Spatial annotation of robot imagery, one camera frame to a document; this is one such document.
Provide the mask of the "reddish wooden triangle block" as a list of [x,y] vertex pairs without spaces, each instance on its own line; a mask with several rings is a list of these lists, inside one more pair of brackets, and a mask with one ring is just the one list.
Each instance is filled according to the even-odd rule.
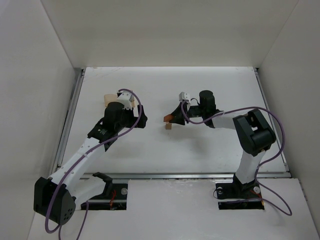
[[173,120],[175,117],[172,114],[168,114],[166,116],[164,116],[163,121],[165,123],[169,123],[171,120]]

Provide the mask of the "amber transparent plastic box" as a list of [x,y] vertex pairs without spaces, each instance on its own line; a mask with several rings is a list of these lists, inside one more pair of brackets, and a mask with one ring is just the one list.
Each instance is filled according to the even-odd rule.
[[[110,103],[117,102],[117,97],[118,97],[117,94],[106,94],[106,95],[104,95],[104,106],[107,107]],[[134,98],[134,101],[132,102],[132,106],[133,106],[133,109],[136,107],[135,98]]]

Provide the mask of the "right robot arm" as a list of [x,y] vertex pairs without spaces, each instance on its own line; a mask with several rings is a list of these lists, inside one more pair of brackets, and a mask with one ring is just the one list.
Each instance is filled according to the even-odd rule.
[[163,118],[166,124],[185,125],[192,118],[202,118],[204,124],[213,129],[230,129],[236,131],[243,149],[239,167],[231,183],[216,184],[219,199],[247,199],[258,187],[256,171],[258,166],[276,141],[271,126],[257,108],[242,115],[224,113],[217,109],[215,97],[210,90],[199,93],[199,101],[191,105],[190,95],[179,94],[179,105]]

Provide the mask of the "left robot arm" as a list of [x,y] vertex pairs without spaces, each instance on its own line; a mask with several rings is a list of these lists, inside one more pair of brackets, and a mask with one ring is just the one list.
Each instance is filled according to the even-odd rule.
[[48,178],[40,177],[34,184],[33,209],[62,226],[82,204],[93,197],[111,192],[113,180],[104,173],[96,172],[87,181],[80,178],[94,161],[98,160],[110,146],[124,136],[123,129],[145,128],[147,116],[144,107],[137,106],[138,116],[132,109],[125,109],[120,102],[111,102],[101,118],[88,133],[77,152]]

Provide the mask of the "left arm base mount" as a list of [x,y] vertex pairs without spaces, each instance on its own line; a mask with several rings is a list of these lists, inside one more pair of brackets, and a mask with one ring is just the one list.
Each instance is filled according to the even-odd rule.
[[96,172],[94,180],[104,183],[102,193],[88,200],[89,211],[125,211],[127,209],[128,182],[114,181],[110,176]]

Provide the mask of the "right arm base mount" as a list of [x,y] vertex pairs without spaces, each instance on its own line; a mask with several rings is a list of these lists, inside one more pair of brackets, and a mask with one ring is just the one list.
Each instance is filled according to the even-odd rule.
[[219,210],[264,210],[259,184],[253,180],[242,184],[235,176],[232,182],[217,181],[215,193]]

